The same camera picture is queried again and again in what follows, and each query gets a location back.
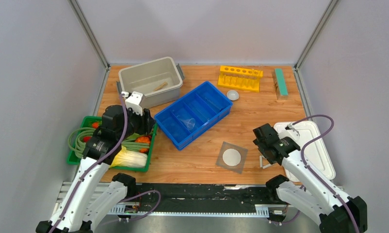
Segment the clear glass test tube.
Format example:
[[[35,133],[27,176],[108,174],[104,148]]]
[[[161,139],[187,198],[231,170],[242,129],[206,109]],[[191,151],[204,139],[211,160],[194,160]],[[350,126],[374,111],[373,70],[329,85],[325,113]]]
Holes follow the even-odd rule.
[[[254,92],[257,92],[259,90],[259,71],[252,69],[252,78],[251,78],[251,89]]]

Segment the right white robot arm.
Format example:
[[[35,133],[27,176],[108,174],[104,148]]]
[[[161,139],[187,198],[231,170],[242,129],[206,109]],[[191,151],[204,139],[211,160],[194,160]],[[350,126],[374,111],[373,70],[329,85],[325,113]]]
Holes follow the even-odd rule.
[[[368,229],[368,207],[360,197],[351,197],[333,184],[305,157],[306,146],[291,126],[278,132],[266,123],[253,130],[254,144],[270,164],[279,164],[306,188],[277,175],[266,182],[265,196],[271,203],[291,204],[315,222],[323,233],[364,233]]]

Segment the clay pipe triangle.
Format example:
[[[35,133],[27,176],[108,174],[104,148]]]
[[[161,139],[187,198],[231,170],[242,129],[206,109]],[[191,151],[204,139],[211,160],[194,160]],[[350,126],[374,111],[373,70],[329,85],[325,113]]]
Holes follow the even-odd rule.
[[[271,167],[272,164],[270,164],[270,163],[268,162],[268,160],[265,159],[265,158],[261,155],[261,156],[259,156],[259,166],[260,166],[261,169],[267,169],[267,168]]]

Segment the wooden test tube clamp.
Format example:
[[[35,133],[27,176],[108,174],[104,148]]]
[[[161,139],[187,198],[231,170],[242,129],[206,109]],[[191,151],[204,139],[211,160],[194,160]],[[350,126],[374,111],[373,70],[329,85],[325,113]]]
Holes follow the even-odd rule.
[[[153,92],[155,91],[159,91],[159,90],[162,90],[163,88],[167,87],[168,86],[168,83],[167,82],[163,82],[162,84],[160,84],[159,86],[157,86]]]

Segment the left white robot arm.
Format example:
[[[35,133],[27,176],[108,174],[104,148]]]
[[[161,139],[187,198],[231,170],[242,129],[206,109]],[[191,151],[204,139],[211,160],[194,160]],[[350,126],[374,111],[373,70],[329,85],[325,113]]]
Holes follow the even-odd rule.
[[[99,181],[121,151],[121,143],[134,133],[150,133],[155,120],[144,108],[139,115],[125,105],[111,105],[102,115],[101,125],[86,142],[82,159],[61,206],[49,220],[41,221],[37,233],[93,233],[108,212],[122,199],[137,195],[136,179],[115,175],[107,189],[91,202]]]

